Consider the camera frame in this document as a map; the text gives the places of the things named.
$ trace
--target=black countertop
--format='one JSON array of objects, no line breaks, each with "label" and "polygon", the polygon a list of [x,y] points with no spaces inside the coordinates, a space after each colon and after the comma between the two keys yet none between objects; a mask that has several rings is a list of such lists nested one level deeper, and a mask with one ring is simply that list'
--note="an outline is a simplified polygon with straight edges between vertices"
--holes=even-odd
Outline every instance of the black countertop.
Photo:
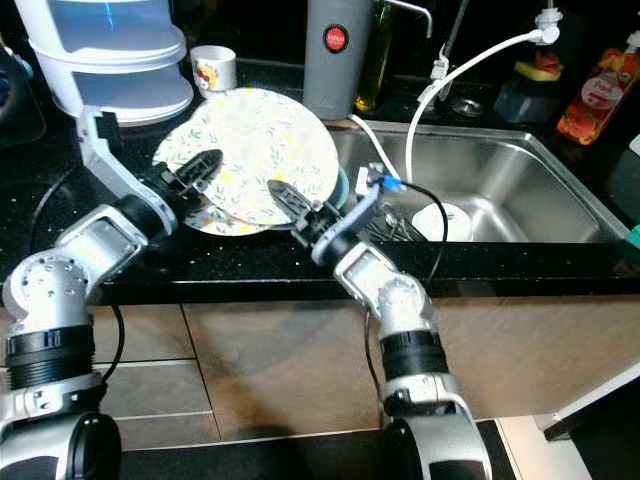
[{"label": "black countertop", "polygon": [[[245,85],[284,91],[294,98],[300,96],[298,67],[241,63],[239,71],[240,82]],[[410,120],[416,106],[415,87],[411,81],[399,83],[402,88],[395,89],[394,95],[369,118]],[[464,93],[464,88],[459,86],[458,92]],[[474,94],[481,91],[480,87],[473,89]],[[0,225],[0,278],[3,279],[28,254],[31,217],[41,196],[49,185],[80,163],[73,120],[47,102],[43,109],[48,123],[43,138],[0,150],[0,211],[4,212],[4,222]],[[124,148],[117,154],[118,158],[134,173],[144,171],[160,141],[185,121],[192,110],[193,107],[159,125],[122,130]],[[427,116],[423,121],[514,128],[491,112],[473,121],[442,113]],[[636,179],[640,177],[640,159],[637,165],[631,166],[624,160],[630,139],[624,125],[623,121],[612,122],[591,148],[575,146],[544,130],[533,133],[632,227],[640,221],[633,218],[638,205]],[[44,209],[34,231],[35,248],[51,246],[70,223],[99,203],[110,200],[109,193],[91,174],[75,168]],[[381,248],[401,269],[424,279],[438,244],[386,243],[381,244]],[[640,292],[640,251],[622,241],[615,244],[448,243],[429,291],[433,296],[637,293]],[[143,304],[342,297],[346,294],[332,279],[331,272],[317,268],[308,252],[287,232],[224,238],[181,226],[171,239],[152,246],[136,265],[107,282],[100,302]]]}]

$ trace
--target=stacked white containers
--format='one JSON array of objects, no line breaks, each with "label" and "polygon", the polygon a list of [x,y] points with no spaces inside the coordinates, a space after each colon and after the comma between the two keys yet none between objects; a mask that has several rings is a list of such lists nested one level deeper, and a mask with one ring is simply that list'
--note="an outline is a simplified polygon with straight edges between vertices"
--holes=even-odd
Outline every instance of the stacked white containers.
[{"label": "stacked white containers", "polygon": [[177,115],[193,99],[178,71],[185,38],[168,0],[15,0],[56,105],[116,114],[121,126]]}]

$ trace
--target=white plate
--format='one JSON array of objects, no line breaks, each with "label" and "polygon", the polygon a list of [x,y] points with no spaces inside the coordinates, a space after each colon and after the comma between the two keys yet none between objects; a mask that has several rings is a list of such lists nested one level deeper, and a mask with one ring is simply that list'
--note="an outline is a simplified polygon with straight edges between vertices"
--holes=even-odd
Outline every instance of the white plate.
[{"label": "white plate", "polygon": [[298,102],[267,90],[241,88],[206,101],[162,141],[153,161],[176,170],[213,148],[222,150],[223,165],[205,195],[218,208],[186,221],[207,233],[246,235],[289,223],[269,194],[269,179],[323,202],[338,177],[338,153],[322,122]]}]

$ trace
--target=white power cord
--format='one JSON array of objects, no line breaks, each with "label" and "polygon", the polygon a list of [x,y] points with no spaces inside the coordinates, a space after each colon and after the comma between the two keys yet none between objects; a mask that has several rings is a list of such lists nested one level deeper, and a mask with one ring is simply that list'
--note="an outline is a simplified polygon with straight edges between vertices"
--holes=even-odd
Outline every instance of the white power cord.
[{"label": "white power cord", "polygon": [[431,101],[436,97],[436,95],[438,95],[438,92],[440,92],[440,90],[442,90],[442,88],[445,85],[447,85],[451,81],[458,78],[460,75],[462,75],[464,72],[466,72],[470,68],[475,67],[478,63],[482,62],[483,60],[490,57],[491,55],[498,53],[499,51],[504,50],[505,48],[511,47],[512,45],[517,45],[518,43],[536,41],[542,38],[542,35],[543,35],[542,30],[535,29],[529,33],[525,33],[523,35],[517,35],[515,37],[509,38],[508,40],[498,43],[497,45],[494,45],[488,50],[485,50],[479,55],[476,55],[467,63],[460,65],[453,72],[449,73],[442,80],[436,80],[434,83],[429,85],[429,87],[427,87],[427,90],[421,95],[422,100],[420,102],[420,105],[418,106],[418,109],[416,110],[416,113],[413,115],[413,118],[411,119],[409,132],[407,133],[407,143],[405,145],[405,168],[407,170],[407,181],[409,183],[413,182],[413,137],[416,134],[416,128],[418,127],[418,122],[420,121],[420,117],[422,117],[422,114],[424,113],[424,110],[427,108],[427,105],[429,105],[429,103],[431,103]]},{"label": "white power cord", "polygon": [[398,174],[398,171],[392,165],[391,160],[389,160],[389,157],[387,156],[385,151],[382,149],[382,145],[380,145],[380,142],[378,141],[378,137],[376,137],[376,134],[373,133],[373,130],[371,130],[371,127],[367,125],[367,122],[362,120],[357,115],[354,115],[353,113],[349,114],[349,120],[351,120],[353,123],[358,125],[364,131],[364,133],[367,134],[367,136],[369,137],[369,140],[371,140],[371,143],[375,147],[376,152],[378,152],[378,156],[380,157],[380,160],[382,160],[382,163],[384,163],[384,166],[387,167],[387,170],[389,170],[389,173],[393,177],[400,180],[400,175]]}]

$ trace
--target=tile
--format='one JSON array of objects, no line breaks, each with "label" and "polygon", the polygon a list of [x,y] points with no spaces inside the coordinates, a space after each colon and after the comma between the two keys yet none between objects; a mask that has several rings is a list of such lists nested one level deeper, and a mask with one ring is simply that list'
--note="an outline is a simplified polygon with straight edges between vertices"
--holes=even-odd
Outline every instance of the tile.
[{"label": "tile", "polygon": [[188,305],[185,312],[224,440],[376,426],[355,302]]},{"label": "tile", "polygon": [[640,361],[640,297],[436,299],[478,418],[554,412]]},{"label": "tile", "polygon": [[[125,321],[123,361],[193,358],[187,327],[178,305],[120,307]],[[118,326],[110,307],[91,307],[96,362],[110,362],[118,343]]]},{"label": "tile", "polygon": [[213,415],[116,420],[123,450],[177,447],[220,441]]},{"label": "tile", "polygon": [[521,480],[591,480],[571,440],[547,442],[531,416],[498,418],[516,476]]},{"label": "tile", "polygon": [[211,410],[195,360],[121,364],[108,383],[101,408],[114,417]]}]

